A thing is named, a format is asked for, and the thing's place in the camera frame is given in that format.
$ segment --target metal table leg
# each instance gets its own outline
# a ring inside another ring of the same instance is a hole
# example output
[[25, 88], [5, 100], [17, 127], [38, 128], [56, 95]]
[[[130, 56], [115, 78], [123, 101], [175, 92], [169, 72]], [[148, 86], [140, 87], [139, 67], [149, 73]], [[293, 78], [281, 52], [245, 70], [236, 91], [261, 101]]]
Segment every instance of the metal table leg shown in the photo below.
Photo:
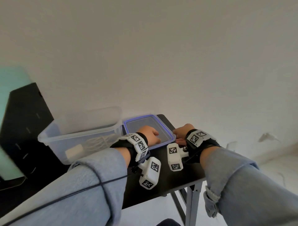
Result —
[[195, 222], [197, 220], [201, 188], [202, 182], [199, 182], [195, 185], [188, 187], [187, 192], [184, 188], [179, 190], [179, 193], [186, 205], [186, 214], [184, 213], [175, 192], [171, 192], [171, 196], [173, 198], [175, 206], [185, 226], [195, 226]]

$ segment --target black cable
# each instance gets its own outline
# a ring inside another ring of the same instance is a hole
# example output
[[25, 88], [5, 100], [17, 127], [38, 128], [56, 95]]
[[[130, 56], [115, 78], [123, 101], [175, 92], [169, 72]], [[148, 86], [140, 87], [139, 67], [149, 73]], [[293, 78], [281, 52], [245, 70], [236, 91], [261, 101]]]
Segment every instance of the black cable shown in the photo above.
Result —
[[110, 183], [110, 182], [113, 182], [113, 181], [116, 181], [116, 180], [120, 180], [120, 179], [126, 178], [126, 177], [131, 176], [131, 175], [126, 175], [126, 176], [118, 177], [118, 178], [115, 178], [115, 179], [112, 179], [112, 180], [108, 180], [108, 181], [105, 181], [105, 182], [102, 182], [102, 183], [99, 183], [99, 184], [92, 185], [92, 186], [90, 186], [90, 187], [83, 188], [83, 189], [81, 189], [81, 190], [75, 191], [75, 192], [70, 193], [70, 194], [68, 194], [68, 195], [62, 196], [62, 197], [60, 197], [60, 198], [57, 198], [57, 199], [55, 199], [55, 200], [53, 200], [53, 201], [50, 201], [50, 202], [48, 202], [48, 203], [46, 203], [46, 204], [43, 204], [43, 205], [41, 205], [41, 206], [39, 206], [39, 207], [37, 207], [37, 208], [35, 208], [35, 209], [33, 209], [33, 210], [30, 210], [30, 211], [28, 211], [28, 212], [26, 212], [26, 213], [20, 215], [20, 216], [16, 217], [15, 219], [13, 219], [13, 220], [11, 220], [11, 221], [9, 221], [9, 222], [3, 224], [2, 226], [8, 226], [8, 225], [10, 225], [10, 224], [16, 222], [17, 220], [22, 219], [23, 217], [28, 216], [29, 214], [32, 214], [32, 213], [34, 213], [34, 212], [36, 212], [36, 211], [38, 211], [38, 210], [41, 210], [41, 209], [43, 209], [43, 208], [45, 208], [45, 207], [47, 207], [47, 206], [49, 206], [49, 205], [52, 205], [52, 204], [54, 204], [54, 203], [56, 203], [56, 202], [61, 201], [61, 200], [63, 200], [63, 199], [66, 199], [66, 198], [71, 197], [71, 196], [73, 196], [73, 195], [79, 194], [79, 193], [81, 193], [81, 192], [83, 192], [83, 191], [89, 190], [89, 189], [91, 189], [91, 188], [96, 188], [96, 187], [98, 187], [98, 186], [101, 186], [101, 185], [104, 185], [104, 184], [107, 184], [107, 183]]

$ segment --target container lid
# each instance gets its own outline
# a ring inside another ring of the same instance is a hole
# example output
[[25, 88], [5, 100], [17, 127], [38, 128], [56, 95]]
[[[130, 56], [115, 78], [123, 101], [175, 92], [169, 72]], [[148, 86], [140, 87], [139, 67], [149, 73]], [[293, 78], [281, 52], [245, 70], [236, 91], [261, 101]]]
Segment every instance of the container lid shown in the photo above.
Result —
[[153, 114], [125, 120], [123, 121], [123, 125], [126, 133], [136, 133], [139, 128], [143, 126], [151, 126], [155, 128], [159, 132], [157, 137], [161, 139], [161, 143], [150, 147], [149, 150], [172, 143], [176, 139], [176, 135], [172, 133], [172, 131], [158, 118], [158, 116]]

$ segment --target person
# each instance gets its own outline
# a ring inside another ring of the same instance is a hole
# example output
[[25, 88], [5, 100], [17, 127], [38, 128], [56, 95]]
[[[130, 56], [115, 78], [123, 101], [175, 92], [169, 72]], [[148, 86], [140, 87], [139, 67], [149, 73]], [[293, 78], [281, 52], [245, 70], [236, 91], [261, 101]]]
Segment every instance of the person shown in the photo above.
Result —
[[[175, 129], [176, 142], [186, 145], [191, 124]], [[149, 126], [138, 131], [148, 146], [160, 143], [158, 132]], [[134, 161], [126, 147], [107, 148], [74, 162], [67, 173], [0, 219], [0, 225], [99, 182], [122, 178], [78, 193], [33, 212], [10, 225], [117, 225], [120, 220], [127, 167]], [[298, 196], [259, 171], [257, 164], [235, 152], [207, 146], [196, 161], [205, 171], [204, 192], [209, 217], [220, 213], [227, 225], [298, 225]], [[178, 225], [167, 219], [159, 225]]]

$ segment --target sleeve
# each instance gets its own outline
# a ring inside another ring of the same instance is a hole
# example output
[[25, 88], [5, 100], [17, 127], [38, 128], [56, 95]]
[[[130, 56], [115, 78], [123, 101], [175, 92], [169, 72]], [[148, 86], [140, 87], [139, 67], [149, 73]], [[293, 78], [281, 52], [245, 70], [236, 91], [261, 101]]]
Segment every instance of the sleeve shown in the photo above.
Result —
[[[0, 225], [45, 203], [83, 188], [127, 175], [123, 156], [107, 148], [71, 165], [69, 171], [0, 219]], [[13, 225], [117, 225], [126, 178], [98, 186], [51, 204]]]
[[227, 225], [297, 225], [298, 196], [262, 174], [256, 163], [225, 148], [206, 162], [205, 208]]

